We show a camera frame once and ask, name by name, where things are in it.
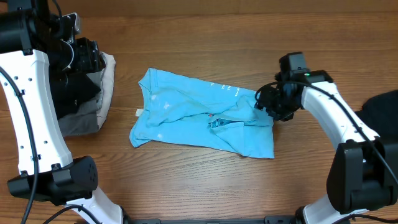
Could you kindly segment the light blue printed t-shirt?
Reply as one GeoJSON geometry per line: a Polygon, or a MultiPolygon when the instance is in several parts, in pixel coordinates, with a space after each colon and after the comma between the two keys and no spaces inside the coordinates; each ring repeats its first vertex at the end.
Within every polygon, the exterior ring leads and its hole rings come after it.
{"type": "Polygon", "coordinates": [[[144,107],[131,129],[134,147],[150,141],[274,158],[273,119],[255,109],[255,92],[149,68],[139,81],[144,107]]]}

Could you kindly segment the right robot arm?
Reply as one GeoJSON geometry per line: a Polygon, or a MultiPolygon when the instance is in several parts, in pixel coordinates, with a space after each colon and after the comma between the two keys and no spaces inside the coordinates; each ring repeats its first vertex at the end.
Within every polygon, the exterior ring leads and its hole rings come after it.
{"type": "Polygon", "coordinates": [[[309,111],[329,137],[335,156],[326,180],[326,195],[300,207],[295,215],[266,216],[265,223],[352,223],[358,218],[381,223],[396,219],[369,215],[397,203],[397,141],[383,139],[361,121],[324,70],[311,71],[303,53],[279,60],[273,83],[256,92],[255,107],[276,121],[309,111]]]}

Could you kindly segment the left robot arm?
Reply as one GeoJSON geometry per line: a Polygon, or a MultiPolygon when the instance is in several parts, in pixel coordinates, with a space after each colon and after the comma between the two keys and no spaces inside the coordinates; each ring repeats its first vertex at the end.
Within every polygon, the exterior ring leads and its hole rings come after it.
{"type": "Polygon", "coordinates": [[[66,136],[97,132],[108,115],[116,66],[80,36],[78,14],[52,13],[42,1],[8,1],[1,14],[1,86],[14,126],[18,175],[9,192],[73,210],[87,223],[129,223],[99,187],[92,157],[74,158],[66,136]]]}

